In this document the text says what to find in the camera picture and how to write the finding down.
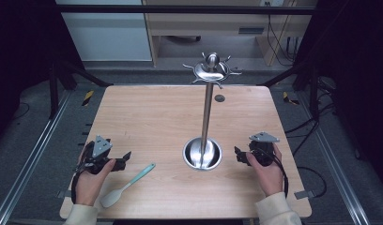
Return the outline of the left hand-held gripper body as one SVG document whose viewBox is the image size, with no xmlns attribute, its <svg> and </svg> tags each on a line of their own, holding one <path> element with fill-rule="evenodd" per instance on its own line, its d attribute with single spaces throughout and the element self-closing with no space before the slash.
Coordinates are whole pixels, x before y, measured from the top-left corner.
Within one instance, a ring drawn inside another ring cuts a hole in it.
<svg viewBox="0 0 383 225">
<path fill-rule="evenodd" d="M 85 147 L 82 159 L 84 168 L 90 173 L 99 173 L 105 164 L 110 161 L 108 154 L 112 146 L 109 139 L 104 139 L 97 135 L 96 139 Z"/>
</svg>

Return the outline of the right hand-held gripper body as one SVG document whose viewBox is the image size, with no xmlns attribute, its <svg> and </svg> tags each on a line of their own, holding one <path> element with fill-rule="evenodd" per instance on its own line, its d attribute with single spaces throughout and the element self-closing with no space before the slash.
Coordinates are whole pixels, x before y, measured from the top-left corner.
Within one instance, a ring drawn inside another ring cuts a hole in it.
<svg viewBox="0 0 383 225">
<path fill-rule="evenodd" d="M 274 160 L 273 144 L 280 140 L 265 131 L 253 134 L 249 139 L 249 148 L 256 160 L 264 167 L 269 166 Z"/>
</svg>

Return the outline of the person's right hand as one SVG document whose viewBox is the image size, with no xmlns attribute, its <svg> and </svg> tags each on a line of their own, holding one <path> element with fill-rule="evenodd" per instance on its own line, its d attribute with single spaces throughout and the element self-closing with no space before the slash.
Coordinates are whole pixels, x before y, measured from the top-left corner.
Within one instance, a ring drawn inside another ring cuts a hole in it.
<svg viewBox="0 0 383 225">
<path fill-rule="evenodd" d="M 283 172 L 275 162 L 262 166 L 252 153 L 247 153 L 246 157 L 257 175 L 259 186 L 267 197 L 283 192 Z"/>
</svg>

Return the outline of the person's left hand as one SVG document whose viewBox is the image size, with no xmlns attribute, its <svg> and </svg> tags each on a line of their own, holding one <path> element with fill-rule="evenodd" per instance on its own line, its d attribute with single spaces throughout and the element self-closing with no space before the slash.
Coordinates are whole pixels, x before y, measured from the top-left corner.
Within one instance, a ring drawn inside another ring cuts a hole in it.
<svg viewBox="0 0 383 225">
<path fill-rule="evenodd" d="M 115 163 L 116 160 L 111 159 L 98 174 L 92 174 L 90 172 L 82 172 L 80 174 L 76 186 L 76 204 L 86 206 L 93 206 L 95 204 L 101 187 L 108 174 L 112 171 Z"/>
</svg>

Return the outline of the steel utensil stand with hooks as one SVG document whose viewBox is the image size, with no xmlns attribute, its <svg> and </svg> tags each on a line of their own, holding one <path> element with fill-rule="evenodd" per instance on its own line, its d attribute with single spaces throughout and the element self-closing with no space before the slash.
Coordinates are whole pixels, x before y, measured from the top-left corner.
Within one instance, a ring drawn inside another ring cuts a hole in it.
<svg viewBox="0 0 383 225">
<path fill-rule="evenodd" d="M 193 83 L 203 82 L 206 84 L 202 131 L 199 137 L 187 141 L 183 147 L 183 159 L 192 169 L 209 171 L 219 165 L 222 160 L 222 149 L 213 139 L 208 137 L 210 112 L 213 99 L 214 85 L 222 88 L 222 82 L 229 76 L 238 75 L 227 64 L 231 59 L 228 56 L 222 60 L 216 52 L 202 53 L 203 59 L 191 68 L 195 76 Z"/>
</svg>

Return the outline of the yellow black tape piece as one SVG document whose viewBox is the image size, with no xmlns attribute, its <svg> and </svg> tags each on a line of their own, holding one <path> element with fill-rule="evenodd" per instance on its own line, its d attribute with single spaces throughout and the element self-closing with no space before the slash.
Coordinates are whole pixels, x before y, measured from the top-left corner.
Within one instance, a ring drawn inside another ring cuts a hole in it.
<svg viewBox="0 0 383 225">
<path fill-rule="evenodd" d="M 86 94 L 85 94 L 85 97 L 84 97 L 84 100 L 83 100 L 83 103 L 82 103 L 82 106 L 87 106 L 90 99 L 92 98 L 94 94 L 94 90 L 89 90 Z"/>
<path fill-rule="evenodd" d="M 293 105 L 299 105 L 299 101 L 295 100 L 295 99 L 291 99 L 288 96 L 287 92 L 283 92 L 283 101 L 287 102 L 287 103 L 290 103 L 290 104 L 293 104 Z"/>
</svg>

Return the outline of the white cabinet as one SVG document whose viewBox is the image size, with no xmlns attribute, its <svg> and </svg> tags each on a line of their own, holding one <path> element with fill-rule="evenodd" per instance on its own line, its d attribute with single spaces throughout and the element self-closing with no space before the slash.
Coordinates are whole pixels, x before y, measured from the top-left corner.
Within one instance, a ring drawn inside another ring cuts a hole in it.
<svg viewBox="0 0 383 225">
<path fill-rule="evenodd" d="M 142 13 L 63 13 L 83 61 L 151 61 Z"/>
</svg>

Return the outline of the light wooden desk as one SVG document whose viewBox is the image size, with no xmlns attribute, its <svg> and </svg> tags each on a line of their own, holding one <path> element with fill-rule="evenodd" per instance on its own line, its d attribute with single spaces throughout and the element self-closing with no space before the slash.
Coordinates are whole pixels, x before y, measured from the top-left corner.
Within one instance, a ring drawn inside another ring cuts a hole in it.
<svg viewBox="0 0 383 225">
<path fill-rule="evenodd" d="M 315 7 L 318 0 L 142 0 L 145 6 Z M 164 36 L 252 36 L 267 65 L 272 65 L 288 37 L 302 38 L 309 15 L 147 13 L 148 33 Z"/>
</svg>

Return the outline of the teal handled grey spatula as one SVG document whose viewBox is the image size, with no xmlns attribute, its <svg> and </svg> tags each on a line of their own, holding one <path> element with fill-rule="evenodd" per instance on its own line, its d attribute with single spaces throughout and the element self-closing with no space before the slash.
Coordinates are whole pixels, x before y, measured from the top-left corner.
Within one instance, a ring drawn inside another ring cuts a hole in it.
<svg viewBox="0 0 383 225">
<path fill-rule="evenodd" d="M 113 206 L 115 203 L 117 203 L 120 200 L 122 193 L 125 189 L 129 188 L 134 183 L 136 183 L 137 181 L 142 179 L 145 175 L 150 173 L 155 167 L 156 167 L 155 163 L 150 163 L 143 170 L 141 170 L 138 174 L 136 174 L 124 187 L 119 188 L 119 189 L 114 189 L 110 193 L 108 193 L 104 197 L 102 197 L 100 199 L 100 204 L 104 208 L 108 208 L 108 207 Z"/>
</svg>

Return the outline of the aluminium floor rail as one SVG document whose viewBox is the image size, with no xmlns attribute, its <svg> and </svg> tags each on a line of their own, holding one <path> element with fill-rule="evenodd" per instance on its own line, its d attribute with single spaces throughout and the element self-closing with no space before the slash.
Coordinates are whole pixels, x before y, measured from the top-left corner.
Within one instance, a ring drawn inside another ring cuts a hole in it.
<svg viewBox="0 0 383 225">
<path fill-rule="evenodd" d="M 6 225 L 10 215 L 12 214 L 16 204 L 21 198 L 23 191 L 32 176 L 39 159 L 44 153 L 47 144 L 49 143 L 64 110 L 67 108 L 69 99 L 71 97 L 70 91 L 65 91 L 61 97 L 56 112 L 47 120 L 44 129 L 41 131 L 38 139 L 33 145 L 27 160 L 22 165 L 22 169 L 16 176 L 13 184 L 8 190 L 6 198 L 0 203 L 0 225 Z"/>
<path fill-rule="evenodd" d="M 318 126 L 314 131 L 319 150 L 341 196 L 353 225 L 372 225 L 363 205 L 364 178 L 369 167 L 355 157 L 355 150 L 345 133 L 329 94 L 318 94 Z"/>
</svg>

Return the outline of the black frame strut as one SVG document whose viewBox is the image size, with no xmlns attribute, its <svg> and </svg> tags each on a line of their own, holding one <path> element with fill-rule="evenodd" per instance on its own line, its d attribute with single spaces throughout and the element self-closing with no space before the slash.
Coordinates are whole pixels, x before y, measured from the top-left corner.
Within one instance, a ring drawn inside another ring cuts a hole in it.
<svg viewBox="0 0 383 225">
<path fill-rule="evenodd" d="M 272 85 L 290 77 L 296 75 L 297 78 L 293 82 L 293 88 L 296 91 L 303 90 L 307 85 L 310 85 L 310 96 L 309 96 L 309 112 L 314 120 L 318 120 L 318 100 L 317 100 L 317 89 L 318 89 L 318 75 L 312 62 L 303 60 L 300 63 L 295 64 L 290 69 L 281 73 L 280 75 L 261 83 L 261 86 L 271 87 Z"/>
<path fill-rule="evenodd" d="M 66 90 L 74 90 L 77 87 L 73 75 L 80 75 L 88 81 L 100 86 L 111 86 L 109 82 L 105 82 L 96 76 L 88 73 L 85 69 L 76 67 L 68 61 L 56 61 L 53 62 L 49 69 L 49 86 L 50 86 L 50 98 L 51 98 L 51 114 L 50 118 L 59 111 L 59 99 L 58 99 L 58 86 L 57 82 L 61 82 Z"/>
</svg>

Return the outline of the black horizontal frame bar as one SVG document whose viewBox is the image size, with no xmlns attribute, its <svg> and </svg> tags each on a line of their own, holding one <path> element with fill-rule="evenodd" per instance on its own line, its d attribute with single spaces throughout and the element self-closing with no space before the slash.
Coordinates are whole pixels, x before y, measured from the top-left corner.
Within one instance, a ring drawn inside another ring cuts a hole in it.
<svg viewBox="0 0 383 225">
<path fill-rule="evenodd" d="M 178 14 L 270 14 L 314 15 L 315 7 L 229 7 L 229 6 L 136 6 L 57 5 L 61 12 L 74 13 L 178 13 Z"/>
</svg>

